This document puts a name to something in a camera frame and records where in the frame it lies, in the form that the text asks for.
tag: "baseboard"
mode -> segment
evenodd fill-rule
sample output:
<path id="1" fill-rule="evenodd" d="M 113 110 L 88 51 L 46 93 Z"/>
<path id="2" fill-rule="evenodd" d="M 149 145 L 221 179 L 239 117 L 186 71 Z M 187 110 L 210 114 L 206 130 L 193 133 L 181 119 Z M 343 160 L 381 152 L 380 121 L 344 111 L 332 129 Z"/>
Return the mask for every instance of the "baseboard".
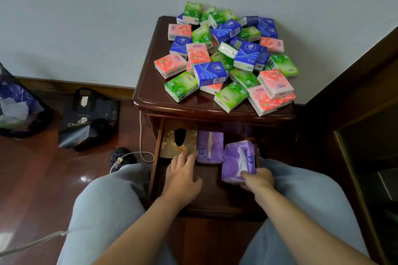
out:
<path id="1" fill-rule="evenodd" d="M 105 96 L 119 99 L 131 99 L 134 94 L 133 87 L 118 87 L 112 85 L 56 81 L 27 77 L 17 77 L 17 79 L 23 84 L 23 86 L 30 90 L 72 93 L 80 87 L 89 87 Z"/>

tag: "white tag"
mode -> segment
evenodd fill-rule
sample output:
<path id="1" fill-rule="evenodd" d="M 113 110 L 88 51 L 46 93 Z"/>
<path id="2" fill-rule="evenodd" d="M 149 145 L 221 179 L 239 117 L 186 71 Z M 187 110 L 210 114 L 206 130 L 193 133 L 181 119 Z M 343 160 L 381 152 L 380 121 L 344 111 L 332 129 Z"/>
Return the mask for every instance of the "white tag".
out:
<path id="1" fill-rule="evenodd" d="M 83 107 L 87 106 L 87 101 L 88 101 L 88 96 L 82 97 L 82 103 L 81 103 L 81 105 L 82 105 Z"/>
<path id="2" fill-rule="evenodd" d="M 248 172 L 248 163 L 246 159 L 246 155 L 243 152 L 242 148 L 238 148 L 239 152 L 239 160 L 238 160 L 238 172 L 236 173 L 236 177 L 241 177 L 240 173 L 242 171 Z"/>
<path id="3" fill-rule="evenodd" d="M 207 139 L 207 158 L 211 158 L 212 145 L 213 145 L 213 133 L 209 132 L 209 138 Z"/>

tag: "white wall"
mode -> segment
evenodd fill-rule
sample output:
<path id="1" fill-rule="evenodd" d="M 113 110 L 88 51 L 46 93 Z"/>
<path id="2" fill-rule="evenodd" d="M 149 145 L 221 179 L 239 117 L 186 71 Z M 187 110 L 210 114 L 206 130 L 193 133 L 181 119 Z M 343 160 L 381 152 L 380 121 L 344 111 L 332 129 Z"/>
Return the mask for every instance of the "white wall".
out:
<path id="1" fill-rule="evenodd" d="M 187 0 L 0 0 L 14 75 L 134 87 L 157 18 Z M 398 0 L 190 0 L 275 18 L 306 103 L 398 24 Z"/>

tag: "shoe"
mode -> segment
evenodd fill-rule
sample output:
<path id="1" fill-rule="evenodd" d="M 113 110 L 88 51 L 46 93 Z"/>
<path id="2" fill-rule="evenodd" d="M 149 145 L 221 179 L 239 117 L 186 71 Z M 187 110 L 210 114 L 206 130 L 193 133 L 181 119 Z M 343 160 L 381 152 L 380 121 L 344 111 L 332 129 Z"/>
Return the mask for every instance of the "shoe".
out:
<path id="1" fill-rule="evenodd" d="M 119 171 L 119 169 L 126 164 L 137 163 L 137 159 L 135 158 L 134 154 L 129 153 L 131 153 L 131 151 L 125 147 L 119 147 L 111 153 L 109 164 L 109 166 L 112 168 L 111 173 Z"/>

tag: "leg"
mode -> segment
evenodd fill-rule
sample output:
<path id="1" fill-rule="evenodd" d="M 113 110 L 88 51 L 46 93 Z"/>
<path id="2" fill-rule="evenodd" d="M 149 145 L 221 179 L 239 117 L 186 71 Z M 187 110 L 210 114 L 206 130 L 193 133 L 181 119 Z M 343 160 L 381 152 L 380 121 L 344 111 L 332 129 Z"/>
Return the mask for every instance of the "leg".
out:
<path id="1" fill-rule="evenodd" d="M 118 172 L 97 178 L 77 197 L 69 232 L 58 259 L 59 265 L 91 264 L 145 210 L 148 170 L 142 164 L 122 167 Z M 175 264 L 164 245 L 157 264 Z"/>
<path id="2" fill-rule="evenodd" d="M 341 187 L 330 177 L 264 159 L 261 167 L 275 177 L 275 189 L 336 237 L 369 255 L 354 212 Z M 241 264 L 296 264 L 274 225 L 267 219 L 249 244 Z"/>

